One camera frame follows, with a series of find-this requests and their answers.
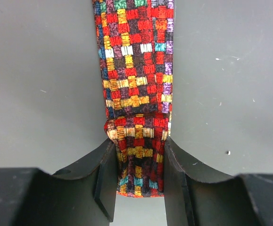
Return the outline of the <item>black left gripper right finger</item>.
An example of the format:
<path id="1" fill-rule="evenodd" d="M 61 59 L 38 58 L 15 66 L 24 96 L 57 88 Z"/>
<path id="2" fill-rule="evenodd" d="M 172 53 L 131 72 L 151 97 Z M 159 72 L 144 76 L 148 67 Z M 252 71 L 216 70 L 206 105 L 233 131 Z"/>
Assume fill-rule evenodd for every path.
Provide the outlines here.
<path id="1" fill-rule="evenodd" d="M 273 226 L 273 174 L 220 172 L 165 142 L 164 199 L 170 226 Z"/>

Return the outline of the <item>red multicolour checked tie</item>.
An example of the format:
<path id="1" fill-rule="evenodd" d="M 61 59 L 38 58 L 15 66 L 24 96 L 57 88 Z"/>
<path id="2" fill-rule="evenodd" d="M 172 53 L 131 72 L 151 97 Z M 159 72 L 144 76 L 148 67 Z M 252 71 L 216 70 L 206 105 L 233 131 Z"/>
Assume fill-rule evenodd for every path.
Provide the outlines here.
<path id="1" fill-rule="evenodd" d="M 164 194 L 164 146 L 171 133 L 172 0 L 92 3 L 107 122 L 115 144 L 117 193 Z"/>

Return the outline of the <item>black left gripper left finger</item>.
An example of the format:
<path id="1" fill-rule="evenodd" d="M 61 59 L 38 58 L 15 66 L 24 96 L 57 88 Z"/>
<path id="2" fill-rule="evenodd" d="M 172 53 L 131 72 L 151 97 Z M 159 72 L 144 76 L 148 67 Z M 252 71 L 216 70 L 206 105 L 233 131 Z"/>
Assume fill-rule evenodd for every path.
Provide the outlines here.
<path id="1" fill-rule="evenodd" d="M 0 226 L 108 226 L 114 219 L 116 187 L 110 140 L 54 174 L 0 168 Z"/>

